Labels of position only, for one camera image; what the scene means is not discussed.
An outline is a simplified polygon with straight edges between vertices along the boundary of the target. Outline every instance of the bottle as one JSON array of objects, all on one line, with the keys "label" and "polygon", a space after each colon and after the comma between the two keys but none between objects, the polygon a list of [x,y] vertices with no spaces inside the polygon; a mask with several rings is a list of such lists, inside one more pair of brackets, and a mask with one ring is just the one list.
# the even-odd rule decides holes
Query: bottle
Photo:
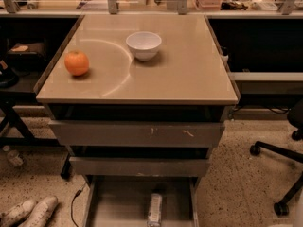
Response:
[{"label": "bottle", "polygon": [[15,167],[20,167],[24,160],[16,149],[11,149],[10,146],[3,146],[2,150],[7,154],[8,161]]}]

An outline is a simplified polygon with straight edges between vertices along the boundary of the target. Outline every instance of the cable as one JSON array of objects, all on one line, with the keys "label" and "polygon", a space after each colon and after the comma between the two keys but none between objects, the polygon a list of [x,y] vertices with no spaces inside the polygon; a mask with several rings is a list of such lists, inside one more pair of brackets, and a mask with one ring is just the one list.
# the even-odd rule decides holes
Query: cable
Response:
[{"label": "cable", "polygon": [[281,108],[278,108],[278,107],[275,107],[275,108],[270,108],[270,107],[267,107],[267,106],[263,106],[263,107],[265,109],[270,110],[271,112],[276,113],[276,114],[286,114],[289,111],[289,109],[281,109]]},{"label": "cable", "polygon": [[79,227],[79,225],[78,225],[78,224],[76,223],[76,221],[74,220],[73,205],[74,205],[74,201],[75,201],[76,197],[77,197],[78,195],[80,195],[80,194],[83,192],[84,187],[85,187],[85,184],[83,185],[83,187],[82,187],[81,189],[79,189],[79,190],[76,192],[76,194],[75,194],[75,196],[74,196],[74,198],[73,198],[73,200],[72,200],[71,206],[70,206],[70,217],[72,218],[73,223],[74,223],[75,226],[77,226],[77,227]]},{"label": "cable", "polygon": [[239,111],[240,109],[244,108],[245,105],[237,106],[233,109],[233,112]]}]

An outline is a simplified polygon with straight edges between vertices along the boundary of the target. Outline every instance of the chair base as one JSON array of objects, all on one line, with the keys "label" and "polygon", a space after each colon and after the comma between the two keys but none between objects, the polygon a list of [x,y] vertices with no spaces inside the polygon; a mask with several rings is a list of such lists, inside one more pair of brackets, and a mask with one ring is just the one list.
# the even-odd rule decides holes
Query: chair base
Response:
[{"label": "chair base", "polygon": [[[260,149],[266,148],[272,152],[283,155],[287,158],[293,159],[297,162],[303,163],[303,154],[299,154],[297,152],[279,148],[264,142],[257,141],[255,145],[251,146],[250,153],[252,155],[259,155]],[[301,177],[296,181],[296,183],[292,186],[292,188],[287,192],[287,194],[283,197],[283,199],[274,204],[275,213],[278,216],[285,216],[289,214],[289,208],[287,202],[303,187],[303,172]]]},{"label": "chair base", "polygon": [[303,130],[294,131],[292,134],[292,139],[295,141],[299,141],[303,139]]}]

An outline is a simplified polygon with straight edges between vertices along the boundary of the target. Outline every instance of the open drawer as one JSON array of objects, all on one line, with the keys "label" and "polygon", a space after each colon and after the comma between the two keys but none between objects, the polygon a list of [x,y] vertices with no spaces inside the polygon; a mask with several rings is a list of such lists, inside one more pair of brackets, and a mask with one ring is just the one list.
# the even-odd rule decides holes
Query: open drawer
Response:
[{"label": "open drawer", "polygon": [[162,227],[198,227],[190,178],[95,177],[83,226],[147,226],[152,192],[163,197]]},{"label": "open drawer", "polygon": [[81,175],[204,177],[210,161],[209,148],[76,147],[73,152],[70,163]]}]

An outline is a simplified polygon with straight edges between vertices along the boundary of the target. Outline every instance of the terrazzo floor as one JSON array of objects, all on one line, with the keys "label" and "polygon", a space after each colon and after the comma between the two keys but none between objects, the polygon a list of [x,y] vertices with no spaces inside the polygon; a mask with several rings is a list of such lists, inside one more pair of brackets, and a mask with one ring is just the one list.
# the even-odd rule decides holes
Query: terrazzo floor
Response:
[{"label": "terrazzo floor", "polygon": [[[39,137],[54,137],[47,126],[48,118],[33,109],[21,112],[23,120]],[[302,151],[302,141],[294,142],[294,130],[285,115],[275,113],[236,113],[225,122],[220,144],[213,150],[211,166],[197,189],[198,219],[201,227],[265,227],[292,223],[298,194],[289,202],[290,215],[279,218],[273,203],[279,201],[299,178],[302,166],[264,150],[251,156],[250,146],[257,140]],[[15,136],[18,131],[6,128],[1,136]],[[75,193],[83,192],[74,201],[74,219],[82,225],[89,187],[81,175],[71,169],[68,180],[60,173],[66,151],[64,148],[16,147],[26,161],[22,168],[8,164],[0,152],[0,212],[34,198],[55,195],[59,199],[47,226],[75,226],[71,220],[71,202]]]}]

